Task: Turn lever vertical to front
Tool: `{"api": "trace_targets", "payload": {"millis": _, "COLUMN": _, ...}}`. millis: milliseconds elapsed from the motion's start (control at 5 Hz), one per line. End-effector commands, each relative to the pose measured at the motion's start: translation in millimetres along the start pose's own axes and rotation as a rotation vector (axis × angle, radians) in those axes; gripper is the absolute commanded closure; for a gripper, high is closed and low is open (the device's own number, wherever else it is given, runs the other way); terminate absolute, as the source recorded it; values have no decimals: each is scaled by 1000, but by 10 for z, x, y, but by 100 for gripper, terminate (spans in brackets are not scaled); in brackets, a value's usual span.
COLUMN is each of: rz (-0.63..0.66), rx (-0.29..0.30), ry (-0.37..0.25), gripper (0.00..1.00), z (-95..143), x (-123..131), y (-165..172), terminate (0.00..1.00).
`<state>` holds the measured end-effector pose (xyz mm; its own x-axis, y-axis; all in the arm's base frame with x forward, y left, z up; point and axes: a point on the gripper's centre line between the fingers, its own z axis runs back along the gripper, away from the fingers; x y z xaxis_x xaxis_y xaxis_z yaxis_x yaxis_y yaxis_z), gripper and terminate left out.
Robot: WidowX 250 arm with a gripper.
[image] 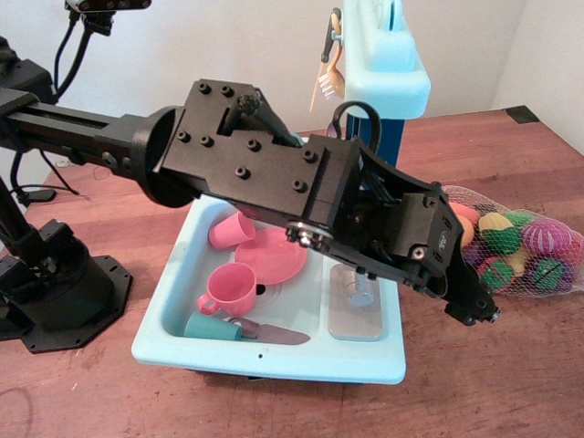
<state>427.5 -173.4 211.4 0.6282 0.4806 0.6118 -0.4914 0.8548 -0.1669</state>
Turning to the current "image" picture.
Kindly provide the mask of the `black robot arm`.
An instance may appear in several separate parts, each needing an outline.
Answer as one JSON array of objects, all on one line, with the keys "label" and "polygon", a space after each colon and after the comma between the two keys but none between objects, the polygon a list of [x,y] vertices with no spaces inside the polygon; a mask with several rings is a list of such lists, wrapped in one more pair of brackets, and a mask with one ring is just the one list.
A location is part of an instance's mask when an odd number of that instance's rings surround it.
[{"label": "black robot arm", "polygon": [[1,144],[93,163],[134,180],[155,203],[212,196],[283,227],[290,242],[370,278],[443,299],[465,325],[499,315],[462,255],[463,228],[437,183],[380,158],[368,141],[301,140],[261,90],[200,79],[178,107],[118,118],[58,106],[49,73],[1,46]]}]

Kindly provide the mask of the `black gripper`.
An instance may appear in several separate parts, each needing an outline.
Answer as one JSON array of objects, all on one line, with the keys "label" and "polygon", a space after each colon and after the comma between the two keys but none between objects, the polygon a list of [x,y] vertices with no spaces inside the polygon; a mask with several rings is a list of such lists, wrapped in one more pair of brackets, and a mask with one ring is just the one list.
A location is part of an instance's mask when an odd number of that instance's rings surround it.
[{"label": "black gripper", "polygon": [[287,149],[291,242],[440,297],[464,325],[494,323],[492,289],[462,258],[463,227],[438,182],[396,170],[359,139]]}]

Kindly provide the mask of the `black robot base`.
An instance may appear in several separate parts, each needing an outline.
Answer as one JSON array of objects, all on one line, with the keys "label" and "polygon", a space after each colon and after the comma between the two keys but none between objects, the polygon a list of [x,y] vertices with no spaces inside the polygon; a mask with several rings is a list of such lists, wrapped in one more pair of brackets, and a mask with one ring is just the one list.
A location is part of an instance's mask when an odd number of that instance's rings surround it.
[{"label": "black robot base", "polygon": [[1,339],[33,354],[86,346],[125,310],[132,276],[110,255],[93,256],[71,228],[35,228],[1,188]]}]

